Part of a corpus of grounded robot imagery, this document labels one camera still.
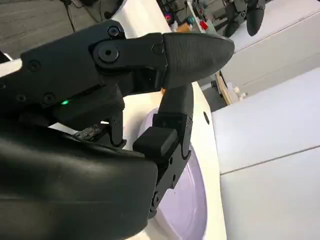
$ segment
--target white table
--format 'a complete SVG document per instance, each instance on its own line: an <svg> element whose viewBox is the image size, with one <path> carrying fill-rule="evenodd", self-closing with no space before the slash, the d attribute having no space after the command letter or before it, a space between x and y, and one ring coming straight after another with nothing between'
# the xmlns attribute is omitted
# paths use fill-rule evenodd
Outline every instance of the white table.
<svg viewBox="0 0 320 240"><path fill-rule="evenodd" d="M152 32L167 33L170 28L155 0L127 0L123 8L113 18L119 21L127 38L140 37ZM0 64L0 76L14 72L21 67L21 61ZM226 240L225 220L220 194L220 171L216 149L214 128L210 107L198 83L193 83L194 113L191 143L197 155L202 171L207 201L207 227L204 239ZM139 94L124 98L123 138L127 139L126 148L131 149L137 138L138 130L148 113L159 107L161 92ZM204 112L209 117L207 124ZM132 240L167 239L158 231L151 220L145 231L131 238Z"/></svg>

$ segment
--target white wall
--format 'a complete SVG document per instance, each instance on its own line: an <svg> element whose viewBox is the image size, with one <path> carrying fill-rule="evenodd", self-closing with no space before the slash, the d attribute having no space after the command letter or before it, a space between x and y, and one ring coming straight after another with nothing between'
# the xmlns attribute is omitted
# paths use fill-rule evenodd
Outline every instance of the white wall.
<svg viewBox="0 0 320 240"><path fill-rule="evenodd" d="M320 2L274 0L259 33L246 25L232 36L236 53L222 69L226 82L249 96L320 67Z"/></svg>
<svg viewBox="0 0 320 240"><path fill-rule="evenodd" d="M320 68L212 113L220 173L320 146Z"/></svg>
<svg viewBox="0 0 320 240"><path fill-rule="evenodd" d="M221 176L228 240L320 239L320 148Z"/></svg>

